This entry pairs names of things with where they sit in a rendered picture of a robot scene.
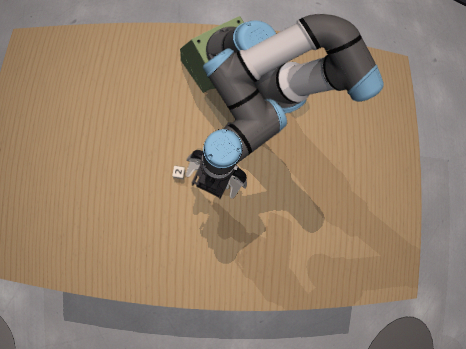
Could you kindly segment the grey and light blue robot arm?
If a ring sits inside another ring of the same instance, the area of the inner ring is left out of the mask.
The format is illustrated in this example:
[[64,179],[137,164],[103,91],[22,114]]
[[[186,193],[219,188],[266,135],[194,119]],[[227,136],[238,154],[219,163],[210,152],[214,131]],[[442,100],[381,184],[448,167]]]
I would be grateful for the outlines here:
[[[319,48],[328,54],[324,59],[289,62]],[[203,168],[218,179],[286,127],[285,114],[310,94],[347,90],[361,102],[384,86],[359,30],[329,14],[305,16],[277,34],[262,21],[221,28],[209,38],[206,55],[203,69],[235,118],[204,143]]]

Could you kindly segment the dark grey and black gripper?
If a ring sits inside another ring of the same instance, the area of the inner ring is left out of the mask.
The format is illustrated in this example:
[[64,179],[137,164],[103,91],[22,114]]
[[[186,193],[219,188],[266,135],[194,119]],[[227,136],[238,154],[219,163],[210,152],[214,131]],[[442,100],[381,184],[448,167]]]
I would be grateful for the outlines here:
[[[193,155],[193,153],[196,156]],[[199,179],[196,182],[197,177],[196,178],[194,177],[194,179],[192,181],[192,186],[194,186],[194,184],[196,184],[196,187],[198,187],[198,188],[200,188],[200,189],[202,189],[202,190],[204,190],[206,192],[209,192],[209,193],[211,193],[211,194],[213,194],[213,195],[215,195],[217,197],[220,197],[219,199],[221,199],[221,197],[222,197],[222,195],[223,195],[223,193],[224,193],[224,191],[225,191],[225,189],[227,187],[227,184],[231,187],[231,189],[230,189],[230,198],[234,198],[241,187],[246,189],[246,187],[247,187],[247,176],[246,176],[246,173],[243,170],[241,170],[239,167],[237,168],[237,170],[233,169],[232,172],[227,177],[220,178],[220,179],[212,177],[212,180],[211,180],[210,179],[211,176],[209,176],[205,172],[205,170],[203,168],[203,151],[195,150],[195,151],[193,151],[193,153],[188,156],[188,158],[190,157],[189,159],[187,158],[187,161],[190,160],[190,163],[189,163],[188,169],[186,171],[186,177],[190,177],[191,174],[195,170],[197,170],[195,177],[199,176]],[[201,160],[201,162],[200,162],[200,160]],[[202,170],[201,170],[200,164],[202,164]],[[203,172],[204,172],[204,175],[203,175]],[[209,181],[207,181],[207,176],[208,176]],[[231,177],[229,178],[229,176],[231,176]],[[202,177],[202,179],[201,179],[201,177]],[[225,178],[228,178],[228,179],[225,180]],[[224,181],[219,182],[219,180],[224,180]],[[199,185],[199,183],[200,183],[200,185]],[[204,186],[202,184],[206,184],[206,186]],[[217,186],[217,184],[218,184],[218,186]],[[210,186],[210,188],[208,187],[208,189],[207,189],[207,186]]]

